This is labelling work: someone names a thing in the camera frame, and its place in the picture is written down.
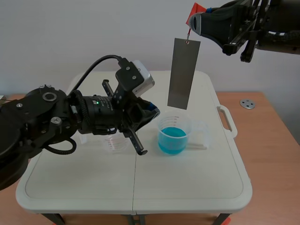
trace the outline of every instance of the blue liquid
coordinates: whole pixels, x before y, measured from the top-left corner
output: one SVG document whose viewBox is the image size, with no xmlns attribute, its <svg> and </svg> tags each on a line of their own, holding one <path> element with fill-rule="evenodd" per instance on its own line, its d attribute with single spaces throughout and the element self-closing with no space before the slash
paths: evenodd
<svg viewBox="0 0 300 225">
<path fill-rule="evenodd" d="M 167 127 L 163 129 L 162 132 L 172 137 L 183 137 L 171 138 L 159 132 L 158 145 L 163 152 L 168 154 L 178 154 L 185 149 L 188 142 L 188 137 L 184 137 L 186 133 L 183 130 L 177 127 Z"/>
</svg>

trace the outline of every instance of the screw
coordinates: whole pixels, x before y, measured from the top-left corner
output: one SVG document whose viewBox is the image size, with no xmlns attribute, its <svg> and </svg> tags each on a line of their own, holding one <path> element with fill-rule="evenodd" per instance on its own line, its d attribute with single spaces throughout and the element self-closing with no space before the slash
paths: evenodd
<svg viewBox="0 0 300 225">
<path fill-rule="evenodd" d="M 61 118 L 59 118 L 57 116 L 52 117 L 51 123 L 56 124 L 56 125 L 60 125 L 61 124 Z"/>
</svg>

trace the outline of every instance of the red tag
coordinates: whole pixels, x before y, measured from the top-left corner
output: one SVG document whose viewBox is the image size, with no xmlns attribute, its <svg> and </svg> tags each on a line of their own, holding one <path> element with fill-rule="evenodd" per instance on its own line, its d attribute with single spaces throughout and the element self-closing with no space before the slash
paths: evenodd
<svg viewBox="0 0 300 225">
<path fill-rule="evenodd" d="M 188 25 L 188 20 L 189 20 L 189 18 L 190 18 L 192 15 L 194 15 L 194 14 L 196 14 L 196 13 L 200 13 L 200 12 L 206 12 L 206 8 L 200 6 L 199 4 L 197 4 L 197 3 L 195 2 L 195 3 L 194 3 L 194 6 L 193 6 L 193 8 L 192 8 L 192 11 L 191 11 L 191 13 L 190 13 L 189 16 L 188 16 L 188 19 L 187 19 L 186 24 Z"/>
<path fill-rule="evenodd" d="M 229 225 L 231 219 L 228 217 L 223 223 L 222 225 Z"/>
</svg>

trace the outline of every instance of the white table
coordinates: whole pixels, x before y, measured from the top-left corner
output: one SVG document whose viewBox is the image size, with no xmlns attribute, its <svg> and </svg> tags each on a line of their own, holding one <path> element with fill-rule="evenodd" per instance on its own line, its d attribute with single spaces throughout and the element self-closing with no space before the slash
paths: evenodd
<svg viewBox="0 0 300 225">
<path fill-rule="evenodd" d="M 166 106 L 170 71 L 151 74 L 156 84 L 142 97 L 161 112 L 174 110 Z M 105 96 L 103 79 L 109 79 L 115 90 L 114 72 L 91 73 L 79 90 L 83 95 Z M 223 128 L 218 109 L 225 112 L 231 131 Z M 234 142 L 237 130 L 231 115 L 219 105 L 209 77 L 202 72 L 195 72 L 187 113 L 208 124 L 209 149 L 191 144 L 176 156 L 163 154 L 157 146 L 154 121 L 137 133 L 148 150 L 144 156 L 136 155 L 131 145 L 122 154 L 110 154 L 94 144 L 99 137 L 90 135 L 91 144 L 79 144 L 71 155 L 44 150 L 33 158 L 18 185 L 17 201 L 57 224 L 59 213 L 220 213 L 214 224 L 221 224 L 249 203 L 252 186 Z M 57 145 L 68 148 L 64 143 Z"/>
</svg>

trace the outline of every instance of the plastic container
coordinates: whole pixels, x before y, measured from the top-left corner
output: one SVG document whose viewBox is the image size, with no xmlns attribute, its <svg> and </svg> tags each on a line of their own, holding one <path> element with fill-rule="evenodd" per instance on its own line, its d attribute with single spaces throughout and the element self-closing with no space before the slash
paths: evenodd
<svg viewBox="0 0 300 225">
<path fill-rule="evenodd" d="M 119 131 L 113 135 L 82 135 L 77 133 L 77 136 L 81 145 L 99 146 L 110 153 L 123 152 L 130 144 L 130 140 Z"/>
<path fill-rule="evenodd" d="M 182 152 L 189 141 L 191 134 L 197 131 L 197 140 L 200 149 L 207 149 L 210 136 L 207 125 L 202 121 L 194 121 L 186 114 L 170 111 L 158 117 L 158 145 L 168 154 Z"/>
<path fill-rule="evenodd" d="M 105 150 L 112 153 L 122 152 L 130 144 L 129 138 L 125 138 L 124 135 L 118 131 L 113 135 L 101 136 L 101 140 Z"/>
</svg>

